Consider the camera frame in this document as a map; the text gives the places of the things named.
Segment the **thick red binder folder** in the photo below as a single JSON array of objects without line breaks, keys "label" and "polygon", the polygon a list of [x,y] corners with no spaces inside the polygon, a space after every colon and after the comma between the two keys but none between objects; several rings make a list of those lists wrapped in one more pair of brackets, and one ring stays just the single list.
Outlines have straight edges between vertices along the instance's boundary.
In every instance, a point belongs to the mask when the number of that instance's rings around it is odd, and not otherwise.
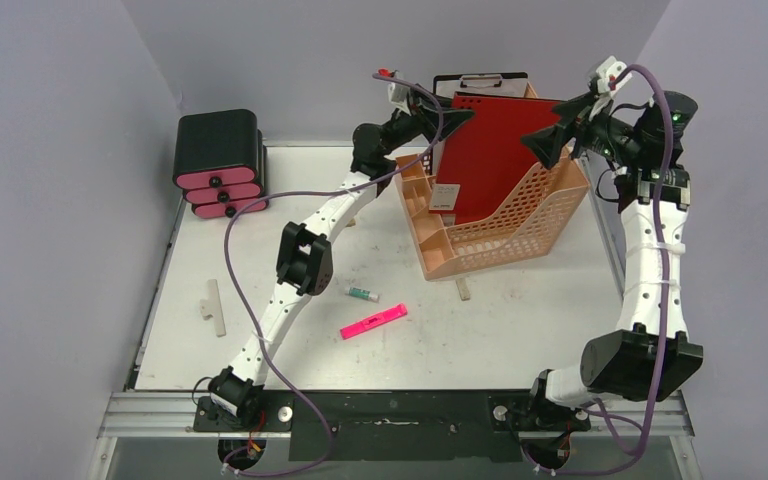
[{"label": "thick red binder folder", "polygon": [[452,215],[457,225],[491,216],[537,163],[521,137],[553,126],[557,104],[545,98],[455,94],[452,106],[472,117],[445,141],[429,210]]}]

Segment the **black clipboard with paper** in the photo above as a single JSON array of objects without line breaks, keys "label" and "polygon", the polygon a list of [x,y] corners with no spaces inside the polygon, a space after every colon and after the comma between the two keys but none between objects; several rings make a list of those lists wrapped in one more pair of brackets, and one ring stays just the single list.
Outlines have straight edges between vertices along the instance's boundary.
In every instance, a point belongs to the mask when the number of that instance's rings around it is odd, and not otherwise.
[{"label": "black clipboard with paper", "polygon": [[526,72],[444,74],[433,79],[433,92],[445,98],[456,93],[524,98],[528,86]]}]

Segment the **orange plastic file organizer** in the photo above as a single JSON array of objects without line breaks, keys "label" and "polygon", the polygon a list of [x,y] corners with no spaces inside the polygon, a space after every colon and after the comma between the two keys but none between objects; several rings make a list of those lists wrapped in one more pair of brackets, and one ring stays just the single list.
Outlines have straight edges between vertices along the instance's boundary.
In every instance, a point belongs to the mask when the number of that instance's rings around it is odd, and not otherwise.
[{"label": "orange plastic file organizer", "polygon": [[397,160],[403,171],[396,186],[428,281],[548,254],[589,191],[582,169],[563,152],[551,170],[537,160],[491,216],[457,225],[452,215],[429,210],[441,156],[432,170],[412,155]]}]

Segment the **black pink drawer unit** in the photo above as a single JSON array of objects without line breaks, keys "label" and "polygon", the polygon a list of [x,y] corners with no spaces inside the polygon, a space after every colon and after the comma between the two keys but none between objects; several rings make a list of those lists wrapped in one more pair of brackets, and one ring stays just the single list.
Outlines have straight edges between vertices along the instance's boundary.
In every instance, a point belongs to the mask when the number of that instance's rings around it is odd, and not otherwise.
[{"label": "black pink drawer unit", "polygon": [[173,183],[201,219],[234,216],[267,192],[267,148],[256,115],[232,109],[178,120]]}]

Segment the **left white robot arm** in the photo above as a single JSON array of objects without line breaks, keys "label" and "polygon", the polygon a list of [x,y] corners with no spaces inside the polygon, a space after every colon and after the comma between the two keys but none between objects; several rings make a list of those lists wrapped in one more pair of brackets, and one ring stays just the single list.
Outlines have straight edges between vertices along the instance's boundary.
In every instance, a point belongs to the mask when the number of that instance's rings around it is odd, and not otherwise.
[{"label": "left white robot arm", "polygon": [[230,428],[242,431],[262,417],[260,395],[272,358],[299,313],[325,291],[333,277],[332,247],[361,209],[377,199],[397,174],[390,154],[419,136],[431,145],[465,125],[474,111],[445,107],[435,101],[410,100],[383,124],[363,123],[352,135],[352,162],[335,193],[300,223],[282,230],[276,283],[261,316],[253,317],[252,337],[208,385],[210,399]]}]

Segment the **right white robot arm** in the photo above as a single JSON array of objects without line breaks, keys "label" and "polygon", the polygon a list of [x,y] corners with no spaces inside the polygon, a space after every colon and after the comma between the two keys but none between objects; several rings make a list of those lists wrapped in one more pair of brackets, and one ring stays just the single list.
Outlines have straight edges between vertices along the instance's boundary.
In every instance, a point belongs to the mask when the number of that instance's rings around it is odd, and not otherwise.
[{"label": "right white robot arm", "polygon": [[594,94],[553,106],[556,123],[521,139],[546,167],[559,163],[568,142],[575,155],[598,153],[616,164],[615,202],[626,245],[617,326],[589,340],[578,364],[539,374],[525,402],[525,417],[536,429],[571,426],[583,407],[599,400],[660,402],[703,363],[702,346],[688,338],[680,285],[690,175],[678,159],[698,104],[675,91],[665,99],[671,144],[655,101],[629,125],[599,107]]}]

